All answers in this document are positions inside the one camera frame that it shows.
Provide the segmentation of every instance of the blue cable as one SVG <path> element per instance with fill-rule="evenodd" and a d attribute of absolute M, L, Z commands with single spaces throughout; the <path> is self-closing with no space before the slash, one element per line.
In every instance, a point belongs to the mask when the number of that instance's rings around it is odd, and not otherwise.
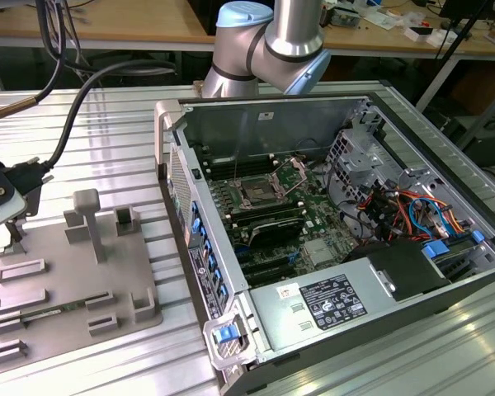
<path fill-rule="evenodd" d="M 428 200 L 427 198 L 415 198 L 414 200 L 412 200 L 411 205 L 409 205 L 409 218 L 411 219 L 411 222 L 418 229 L 420 229 L 421 231 L 423 231 L 424 233 L 426 233 L 427 235 L 429 235 L 431 238 L 433 238 L 431 231 L 429 231 L 429 229 L 427 229 L 426 227 L 420 225 L 416 221 L 416 219 L 414 218 L 413 206 L 414 206 L 414 203 L 417 200 L 423 200 L 423 201 L 427 202 L 428 204 L 431 204 L 431 206 L 433 206 L 435 208 L 436 212 L 440 216 L 440 221 L 442 222 L 442 224 L 444 224 L 444 227 L 447 230 L 447 232 L 449 234 L 456 235 L 456 232 L 453 230 L 453 228 L 451 227 L 451 225 L 446 221 L 446 219 L 444 219 L 444 216 L 442 215 L 442 212 L 441 212 L 440 208 L 438 207 L 438 205 L 435 202 L 433 202 L 432 200 Z"/>

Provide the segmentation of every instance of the gray 3d printed holder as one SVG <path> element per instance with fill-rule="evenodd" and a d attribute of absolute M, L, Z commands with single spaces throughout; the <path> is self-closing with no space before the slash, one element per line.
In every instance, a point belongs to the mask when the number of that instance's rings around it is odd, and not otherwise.
<path fill-rule="evenodd" d="M 77 191 L 66 224 L 30 229 L 26 254 L 0 257 L 0 372 L 162 322 L 138 215 L 100 207 L 96 190 Z"/>

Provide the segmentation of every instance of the white label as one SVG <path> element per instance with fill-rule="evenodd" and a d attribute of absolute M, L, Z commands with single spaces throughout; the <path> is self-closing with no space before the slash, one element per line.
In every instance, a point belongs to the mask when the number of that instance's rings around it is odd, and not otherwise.
<path fill-rule="evenodd" d="M 258 114 L 258 120 L 259 121 L 273 120 L 273 111 L 271 111 L 269 113 L 259 113 Z"/>
<path fill-rule="evenodd" d="M 277 293 L 281 299 L 287 299 L 288 297 L 293 297 L 299 294 L 299 284 L 290 283 L 289 285 L 277 287 Z"/>
<path fill-rule="evenodd" d="M 363 304 L 355 304 L 351 306 L 352 311 L 358 311 L 360 309 L 363 309 Z"/>

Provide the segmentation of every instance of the robotic arm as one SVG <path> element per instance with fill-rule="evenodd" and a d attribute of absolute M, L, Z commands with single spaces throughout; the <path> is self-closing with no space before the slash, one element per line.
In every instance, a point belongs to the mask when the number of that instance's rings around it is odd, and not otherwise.
<path fill-rule="evenodd" d="M 258 79 L 286 95 L 308 93 L 323 76 L 330 54 L 319 26 L 322 0 L 276 0 L 220 8 L 212 68 L 203 97 L 258 94 Z"/>

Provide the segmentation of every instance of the sticker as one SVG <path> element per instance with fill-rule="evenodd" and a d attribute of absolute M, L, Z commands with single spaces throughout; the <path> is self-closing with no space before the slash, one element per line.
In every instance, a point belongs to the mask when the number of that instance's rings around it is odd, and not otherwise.
<path fill-rule="evenodd" d="M 300 288 L 304 301 L 321 330 L 367 314 L 363 303 L 344 274 Z"/>
<path fill-rule="evenodd" d="M 277 293 L 279 294 L 280 299 L 287 299 L 288 297 L 293 297 L 294 295 L 298 295 L 299 284 L 290 283 L 289 285 L 279 286 L 277 287 Z"/>
<path fill-rule="evenodd" d="M 258 120 L 259 121 L 267 121 L 267 120 L 273 120 L 273 111 L 269 113 L 259 113 L 258 115 Z"/>

